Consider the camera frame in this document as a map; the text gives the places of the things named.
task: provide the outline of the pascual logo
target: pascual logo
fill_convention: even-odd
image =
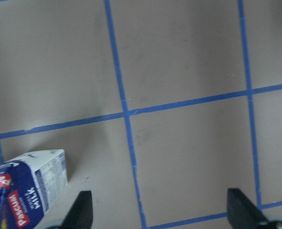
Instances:
[[[29,222],[28,216],[24,213],[21,203],[19,202],[19,194],[18,191],[15,190],[8,195],[8,202],[11,207],[11,210],[15,216],[16,224],[18,228],[25,227]]]
[[[0,187],[9,188],[9,185],[10,185],[10,175],[9,174],[0,175]]]

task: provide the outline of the black plastic part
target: black plastic part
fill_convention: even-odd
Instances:
[[[239,188],[228,189],[227,214],[233,229],[258,229],[269,224]]]
[[[91,191],[81,191],[59,229],[90,229],[92,222]]]

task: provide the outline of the milk carton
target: milk carton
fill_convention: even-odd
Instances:
[[[62,149],[29,152],[0,165],[0,229],[33,229],[66,184]]]

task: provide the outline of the blue carton packaging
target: blue carton packaging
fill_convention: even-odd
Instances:
[[[62,149],[29,152],[0,165],[0,229],[33,229],[66,184]]]

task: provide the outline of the floor tile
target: floor tile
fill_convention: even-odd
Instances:
[[[264,215],[270,220],[282,220],[282,206],[277,208],[270,208],[263,211]]]
[[[232,0],[112,1],[129,109],[245,90]]]
[[[149,226],[225,212],[229,187],[255,200],[246,97],[131,120]]]
[[[42,223],[62,219],[79,191],[92,190],[92,229],[139,229],[140,220],[122,119],[3,139],[6,159],[63,148],[69,184]]]
[[[0,2],[0,132],[121,111],[104,2]]]
[[[254,96],[262,201],[282,200],[282,90]]]
[[[245,0],[253,87],[282,83],[282,1]]]
[[[192,223],[180,227],[174,227],[173,229],[231,229],[227,218],[214,219],[209,221],[204,221],[200,223]]]

